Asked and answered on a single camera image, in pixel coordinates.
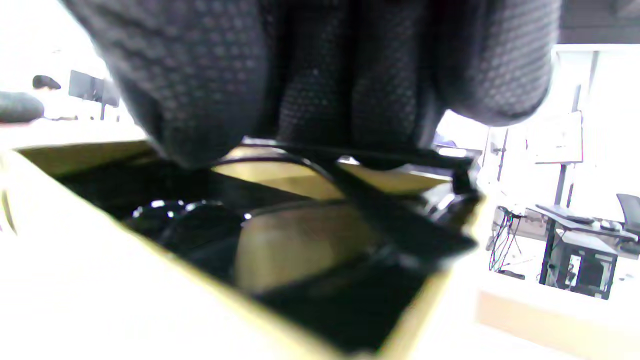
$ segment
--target wire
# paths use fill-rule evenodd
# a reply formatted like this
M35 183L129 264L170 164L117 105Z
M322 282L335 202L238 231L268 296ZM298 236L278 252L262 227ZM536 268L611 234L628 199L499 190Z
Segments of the wire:
M502 232L504 230L504 228L507 226L507 222L508 222L508 214L507 212L503 212L502 215L502 221L500 221L500 227L498 227L498 230L496 231L496 233L493 235L493 246L492 246L492 250L491 250L491 256L489 257L489 270L493 270L493 267L495 266L495 251L496 251L496 247L498 244L498 240L500 239L500 236L502 235Z
M504 266L504 261L507 259L507 255L509 254L509 249L511 249L511 244L513 244L513 242L516 241L516 233L518 232L518 228L520 228L520 220L521 219L518 219L518 224L516 225L516 229L515 229L515 231L513 231L513 237L511 238L511 241L509 242L509 247L507 248L507 252L504 254L504 257L502 258L502 262L500 263L500 267L498 268L498 271L502 270L502 267Z

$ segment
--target black glove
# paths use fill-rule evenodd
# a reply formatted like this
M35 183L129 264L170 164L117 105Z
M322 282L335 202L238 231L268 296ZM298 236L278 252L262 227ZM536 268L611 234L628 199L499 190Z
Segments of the black glove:
M428 147L449 108L491 126L544 99L560 0L62 0L167 157L245 135Z

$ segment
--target pole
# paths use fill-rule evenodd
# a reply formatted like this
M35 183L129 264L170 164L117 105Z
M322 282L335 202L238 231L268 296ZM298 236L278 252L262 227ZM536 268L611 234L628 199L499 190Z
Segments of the pole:
M580 101L580 90L582 87L578 85L575 88L575 93L573 95L573 106L572 113L578 111L578 103ZM566 169L568 168L567 164L560 164L560 174L558 175L558 185L556 187L556 199L554 201L554 205L560 205L562 202L562 193L564 192L564 181L566 179ZM556 242L556 221L553 219L547 219L547 244L545 245L545 257L542 259L542 269L540 269L540 284L545 285L547 283L547 275L548 275L548 264L549 260L551 260L551 255L554 250L554 245Z

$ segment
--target table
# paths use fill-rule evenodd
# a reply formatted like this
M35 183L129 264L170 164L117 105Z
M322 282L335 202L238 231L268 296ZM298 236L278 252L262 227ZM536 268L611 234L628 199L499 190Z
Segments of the table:
M541 215L547 217L547 244L545 246L545 255L542 259L542 269L540 272L540 284L544 284L547 279L547 265L551 258L551 252L554 248L554 239L556 235L556 225L560 225L565 231L580 231L582 233L611 236L613 238L619 238L630 241L637 241L638 237L632 233L626 231L610 231L604 230L599 227L592 227L591 225L579 224L571 220L560 217L554 213L543 210L537 206L527 206L527 209L535 211Z

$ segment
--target black cable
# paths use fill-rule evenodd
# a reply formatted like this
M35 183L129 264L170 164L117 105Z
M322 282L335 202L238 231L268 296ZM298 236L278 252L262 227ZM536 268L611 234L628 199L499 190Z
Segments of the black cable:
M500 221L500 227L498 227L498 230L493 235L493 246L492 246L492 249L491 249L491 256L489 256L489 270L493 270L493 266L494 266L494 262L495 262L496 245L498 244L498 239L500 239L500 235L502 234L502 230L503 230L504 226L506 226L506 221L507 221L507 212L503 211L503 213L502 213L502 221Z
M520 220L521 219L518 219L518 223L516 225L516 229L513 232L513 237L511 239L511 241L509 242L509 247L507 248L507 252L505 253L504 257L502 258L502 262L500 263L500 267L498 268L498 271L502 270L502 267L504 266L504 261L507 259L507 255L509 255L509 249L511 249L511 244L513 244L513 242L516 241L516 233L518 232L518 228L520 227Z
M214 166L260 161L294 163L323 176L388 240L388 245L397 248L405 256L419 259L416 264L430 267L428 271L432 271L434 261L470 250L475 246L475 242L470 238L411 211L393 197L338 166L335 160L320 159L311 162L304 156L286 152L277 155L227 158L217 161ZM461 200L468 200L469 196L475 199L474 194L467 194L467 198L461 197ZM429 234L430 237L425 239L425 234Z
M500 250L500 255L498 255L498 258L495 260L492 268L495 268L495 265L498 264L498 262L500 262L500 258L502 258L502 254L504 254L504 249L507 247L507 244L509 244L509 247L511 247L511 243L509 242L509 237L511 236L510 234L510 229L511 226L513 225L513 214L509 213L509 225L507 225L506 229L507 229L507 236L506 238L502 241L502 243L500 243L502 245L502 249Z

